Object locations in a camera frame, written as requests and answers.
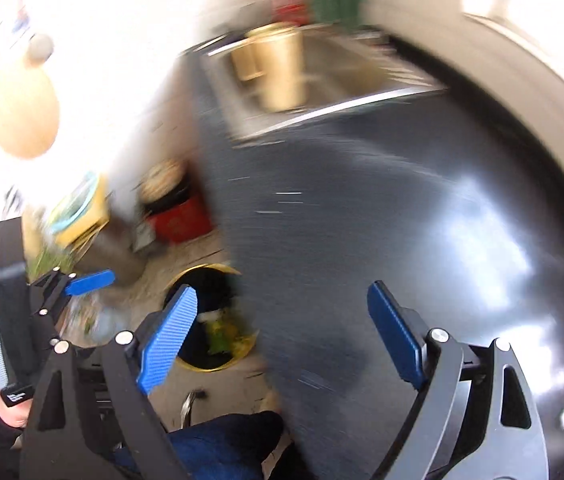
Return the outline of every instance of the blue jeans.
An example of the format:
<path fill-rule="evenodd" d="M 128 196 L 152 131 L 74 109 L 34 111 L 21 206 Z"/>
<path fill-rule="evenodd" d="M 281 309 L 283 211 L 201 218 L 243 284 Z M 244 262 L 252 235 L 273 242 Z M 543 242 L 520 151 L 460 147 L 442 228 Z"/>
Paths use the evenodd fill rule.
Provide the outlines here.
<path fill-rule="evenodd" d="M 282 434 L 274 412 L 223 415 L 169 433 L 177 457 L 195 480 L 263 480 L 262 462 Z M 117 465 L 137 472 L 130 451 L 114 452 Z"/>

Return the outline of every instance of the blue gripper pad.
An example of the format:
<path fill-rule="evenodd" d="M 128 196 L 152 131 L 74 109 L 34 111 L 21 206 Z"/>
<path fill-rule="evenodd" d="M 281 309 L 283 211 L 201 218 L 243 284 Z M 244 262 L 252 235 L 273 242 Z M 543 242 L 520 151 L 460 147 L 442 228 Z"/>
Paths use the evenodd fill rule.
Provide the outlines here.
<path fill-rule="evenodd" d="M 64 289 L 64 292 L 70 296 L 79 296 L 92 292 L 98 288 L 112 285 L 115 281 L 115 273 L 112 270 L 103 270 L 95 274 L 89 274 L 77 280 L 72 280 Z"/>
<path fill-rule="evenodd" d="M 143 348 L 136 382 L 146 395 L 166 380 L 196 317 L 197 294 L 187 285 L 166 306 L 159 326 Z"/>
<path fill-rule="evenodd" d="M 424 342 L 418 340 L 411 332 L 402 316 L 401 307 L 383 282 L 373 282 L 368 288 L 366 303 L 368 313 L 391 355 L 399 376 L 419 390 L 427 381 L 422 363 Z"/>

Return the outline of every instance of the person's leg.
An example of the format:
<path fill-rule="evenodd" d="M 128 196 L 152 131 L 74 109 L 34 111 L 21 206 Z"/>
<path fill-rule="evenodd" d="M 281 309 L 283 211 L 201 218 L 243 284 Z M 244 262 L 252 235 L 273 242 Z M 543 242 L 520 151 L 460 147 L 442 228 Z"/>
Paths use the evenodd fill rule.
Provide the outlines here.
<path fill-rule="evenodd" d="M 282 418 L 274 412 L 231 414 L 169 433 L 169 440 L 195 480 L 263 480 L 261 463 L 282 430 Z M 115 451 L 114 460 L 137 471 L 127 449 Z"/>
<path fill-rule="evenodd" d="M 268 480 L 315 480 L 295 443 L 284 449 Z"/>

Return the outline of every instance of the white wall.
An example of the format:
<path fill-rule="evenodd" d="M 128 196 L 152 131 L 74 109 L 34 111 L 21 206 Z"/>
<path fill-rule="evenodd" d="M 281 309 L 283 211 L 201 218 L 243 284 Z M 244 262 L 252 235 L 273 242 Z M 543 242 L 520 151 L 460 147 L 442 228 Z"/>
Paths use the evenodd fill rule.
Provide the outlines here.
<path fill-rule="evenodd" d="M 564 81 L 460 9 L 460 0 L 367 0 L 365 18 L 482 86 L 542 140 L 564 169 Z"/>
<path fill-rule="evenodd" d="M 0 0 L 0 20 L 15 0 Z M 60 101 L 53 147 L 24 162 L 0 150 L 0 195 L 11 184 L 52 205 L 88 170 L 108 174 L 113 205 L 132 215 L 140 175 L 195 148 L 178 56 L 260 0 L 24 0 L 55 52 L 45 70 Z"/>

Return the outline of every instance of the wooden object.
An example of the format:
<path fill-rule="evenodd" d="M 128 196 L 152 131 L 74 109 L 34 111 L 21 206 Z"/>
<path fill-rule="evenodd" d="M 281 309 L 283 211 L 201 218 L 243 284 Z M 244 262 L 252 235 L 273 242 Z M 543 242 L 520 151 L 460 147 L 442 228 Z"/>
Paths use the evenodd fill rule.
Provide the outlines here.
<path fill-rule="evenodd" d="M 0 146 L 30 159 L 46 153 L 57 136 L 60 104 L 39 64 L 26 58 L 0 68 Z"/>

